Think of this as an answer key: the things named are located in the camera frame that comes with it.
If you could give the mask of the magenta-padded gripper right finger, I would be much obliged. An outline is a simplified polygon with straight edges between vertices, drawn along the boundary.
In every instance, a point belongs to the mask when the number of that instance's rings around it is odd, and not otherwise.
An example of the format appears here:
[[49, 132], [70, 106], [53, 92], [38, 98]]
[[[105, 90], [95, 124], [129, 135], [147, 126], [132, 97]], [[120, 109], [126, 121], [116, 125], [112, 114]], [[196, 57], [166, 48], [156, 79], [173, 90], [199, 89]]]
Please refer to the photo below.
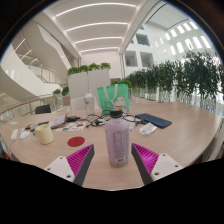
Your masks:
[[145, 185], [182, 169], [167, 153], [157, 154], [136, 143], [132, 144], [131, 153]]

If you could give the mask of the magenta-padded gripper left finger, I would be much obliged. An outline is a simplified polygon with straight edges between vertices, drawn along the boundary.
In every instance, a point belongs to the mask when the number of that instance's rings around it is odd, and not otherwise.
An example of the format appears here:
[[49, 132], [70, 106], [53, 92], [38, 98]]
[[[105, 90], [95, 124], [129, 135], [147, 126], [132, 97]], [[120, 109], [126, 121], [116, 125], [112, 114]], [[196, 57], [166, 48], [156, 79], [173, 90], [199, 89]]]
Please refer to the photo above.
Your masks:
[[57, 157], [45, 170], [78, 186], [82, 186], [93, 156], [94, 145], [91, 144], [67, 157]]

